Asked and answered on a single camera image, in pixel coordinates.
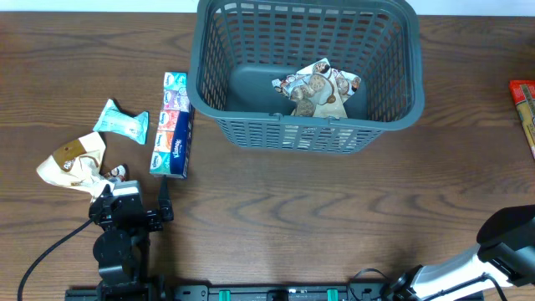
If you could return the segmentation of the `cookie snack pouch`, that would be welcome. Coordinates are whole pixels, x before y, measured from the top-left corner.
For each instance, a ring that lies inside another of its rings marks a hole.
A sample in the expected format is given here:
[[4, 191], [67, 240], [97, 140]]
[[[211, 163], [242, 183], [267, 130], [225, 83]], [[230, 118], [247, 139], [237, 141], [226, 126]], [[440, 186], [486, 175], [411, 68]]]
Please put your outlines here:
[[334, 70], [334, 77], [338, 87], [338, 92], [343, 103], [345, 103], [349, 97], [354, 95], [361, 83], [361, 78], [343, 70]]
[[290, 115], [317, 118], [346, 118], [334, 69], [327, 58], [300, 69], [295, 74], [273, 79], [277, 93], [295, 106]]

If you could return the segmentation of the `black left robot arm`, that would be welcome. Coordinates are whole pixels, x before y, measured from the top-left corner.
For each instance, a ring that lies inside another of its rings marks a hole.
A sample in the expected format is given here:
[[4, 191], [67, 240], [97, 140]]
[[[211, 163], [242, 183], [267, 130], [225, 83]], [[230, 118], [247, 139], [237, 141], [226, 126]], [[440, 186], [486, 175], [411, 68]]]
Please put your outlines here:
[[165, 285], [149, 271], [150, 234], [163, 229], [161, 213], [143, 207], [138, 181], [107, 186], [90, 205], [89, 218], [103, 229], [93, 247], [101, 282], [98, 300], [164, 300]]

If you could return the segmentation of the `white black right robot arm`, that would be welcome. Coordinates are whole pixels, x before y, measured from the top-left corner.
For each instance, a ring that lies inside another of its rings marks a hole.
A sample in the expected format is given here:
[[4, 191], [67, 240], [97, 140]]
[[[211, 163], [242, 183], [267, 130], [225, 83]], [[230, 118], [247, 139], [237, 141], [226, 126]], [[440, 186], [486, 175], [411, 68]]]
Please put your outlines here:
[[420, 300], [534, 282], [531, 179], [336, 172], [160, 176], [174, 219], [158, 268], [228, 288], [337, 289], [382, 272], [390, 293]]

